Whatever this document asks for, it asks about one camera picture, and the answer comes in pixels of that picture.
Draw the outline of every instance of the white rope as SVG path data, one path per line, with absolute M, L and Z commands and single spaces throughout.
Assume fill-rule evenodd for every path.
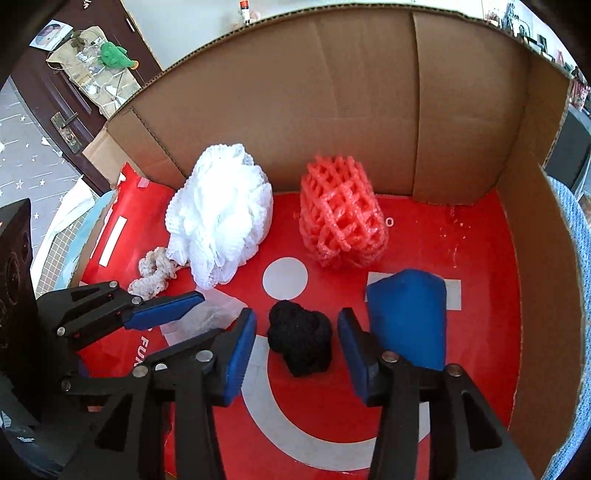
M 153 299 L 168 288 L 168 279 L 177 278 L 179 267 L 166 257 L 166 249 L 158 247 L 149 251 L 138 263 L 141 278 L 129 284 L 127 291 L 144 300 Z

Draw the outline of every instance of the metal screw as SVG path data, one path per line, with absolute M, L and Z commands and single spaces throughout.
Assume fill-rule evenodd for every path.
M 394 364 L 398 362 L 398 359 L 400 359 L 400 355 L 398 355 L 396 352 L 386 350 L 384 353 L 382 353 L 382 360 L 384 360 L 386 363 Z
M 145 377 L 146 375 L 148 375 L 148 367 L 146 367 L 145 365 L 138 365 L 137 367 L 134 368 L 134 370 L 131 372 L 131 374 L 135 378 Z
M 459 377 L 462 374 L 462 367 L 458 364 L 449 364 L 445 367 L 447 373 L 449 373 L 452 377 Z
M 197 355 L 195 355 L 195 358 L 198 362 L 206 364 L 213 358 L 213 352 L 211 350 L 201 350 Z

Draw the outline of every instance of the white mesh sponge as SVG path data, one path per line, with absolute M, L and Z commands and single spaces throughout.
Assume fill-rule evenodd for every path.
M 168 204 L 167 256 L 190 261 L 201 288 L 228 283 L 258 251 L 272 208 L 271 184 L 242 144 L 209 147 Z

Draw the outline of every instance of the red foam net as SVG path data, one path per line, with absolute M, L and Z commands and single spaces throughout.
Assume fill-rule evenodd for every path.
M 384 214 L 361 164 L 352 157 L 316 157 L 301 179 L 300 233 L 326 267 L 367 267 L 388 244 Z

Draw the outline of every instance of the black speaker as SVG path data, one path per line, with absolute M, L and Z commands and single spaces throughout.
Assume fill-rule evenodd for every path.
M 29 199 L 0 208 L 0 396 L 11 390 L 38 418 L 43 359 L 30 273 L 30 219 Z

